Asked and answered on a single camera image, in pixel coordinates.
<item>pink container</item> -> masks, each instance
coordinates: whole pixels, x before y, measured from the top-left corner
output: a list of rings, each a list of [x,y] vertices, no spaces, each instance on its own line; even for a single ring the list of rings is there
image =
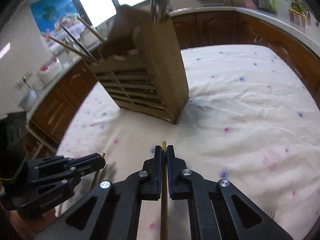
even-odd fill
[[[242,0],[244,3],[244,7],[250,9],[257,9],[256,5],[254,4],[253,0]]]

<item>cabinet door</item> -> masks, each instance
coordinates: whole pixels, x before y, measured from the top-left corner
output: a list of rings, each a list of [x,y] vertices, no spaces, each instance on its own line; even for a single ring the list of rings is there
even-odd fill
[[[185,14],[172,17],[180,49],[201,46],[200,33],[195,14]]]
[[[238,44],[236,12],[216,11],[196,14],[203,46]]]
[[[32,116],[33,123],[46,135],[59,143],[77,108],[55,86]]]
[[[239,43],[257,45],[262,38],[259,37],[259,25],[258,19],[238,13]]]
[[[291,35],[266,22],[261,24],[267,47],[292,68],[314,97],[320,86],[320,59]]]
[[[96,77],[80,61],[58,82],[57,87],[79,108],[96,83]]]

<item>white bedsheet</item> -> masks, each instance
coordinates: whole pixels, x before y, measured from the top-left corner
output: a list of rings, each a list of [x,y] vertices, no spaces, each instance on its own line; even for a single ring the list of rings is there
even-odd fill
[[[320,112],[299,78],[270,49],[254,45],[181,51],[189,101],[177,125],[119,109],[97,84],[59,147],[80,157],[106,152],[105,179],[142,168],[163,140],[205,179],[229,179],[294,239],[320,215]],[[83,178],[85,194],[93,174]],[[190,239],[186,201],[171,201],[169,239]],[[139,240],[158,240],[160,202],[143,202]]]

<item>white countertop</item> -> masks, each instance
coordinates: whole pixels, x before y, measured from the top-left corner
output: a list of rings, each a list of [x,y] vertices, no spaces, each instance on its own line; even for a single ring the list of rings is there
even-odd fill
[[[253,17],[256,17],[258,19],[261,19],[263,21],[266,21],[267,23],[270,23],[279,29],[291,34],[295,38],[297,38],[299,41],[301,41],[303,44],[305,44],[309,49],[311,49],[315,54],[317,54],[320,57],[320,39],[319,42],[317,41],[317,37],[320,35],[317,33],[317,37],[313,35],[312,31],[315,30],[306,30],[302,27],[296,25],[293,22],[288,21],[287,19],[283,18],[281,19],[280,16],[262,12],[259,10],[253,10],[248,8],[242,8],[242,7],[229,7],[229,6],[215,6],[215,7],[199,7],[199,8],[184,8],[184,9],[178,9],[175,11],[170,12],[170,16],[174,17],[177,15],[182,14],[189,14],[189,13],[196,13],[196,12],[208,12],[208,11],[237,11],[241,12]],[[90,50],[94,49],[94,47],[97,46],[95,44],[90,48]],[[72,64],[68,65],[67,67],[64,67],[61,72],[50,82],[50,84],[44,88],[41,92],[39,92],[39,98],[32,106],[31,110],[27,113],[27,122],[29,122],[37,110],[38,106],[42,103],[44,98],[49,94],[49,92],[53,89],[53,87],[60,81],[60,79],[79,61],[81,58],[76,59]]]
[[[315,29],[317,27],[310,27],[310,29],[306,30],[300,27],[299,25],[293,22],[290,22],[288,19],[281,17],[281,15],[275,15],[275,14],[266,13],[259,10],[243,8],[243,7],[217,6],[217,7],[178,9],[170,12],[170,16],[174,17],[182,14],[208,12],[208,11],[237,11],[237,12],[241,12],[241,13],[256,17],[294,36],[296,39],[301,41],[303,44],[305,44],[309,49],[311,49],[315,54],[317,54],[320,57],[320,30]]]

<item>framed picture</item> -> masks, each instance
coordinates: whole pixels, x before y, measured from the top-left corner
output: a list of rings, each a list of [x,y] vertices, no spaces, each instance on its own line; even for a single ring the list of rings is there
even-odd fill
[[[51,47],[55,44],[49,37],[62,40],[67,33],[61,24],[79,38],[85,26],[78,20],[79,12],[72,0],[41,0],[30,5],[33,17],[45,41]]]

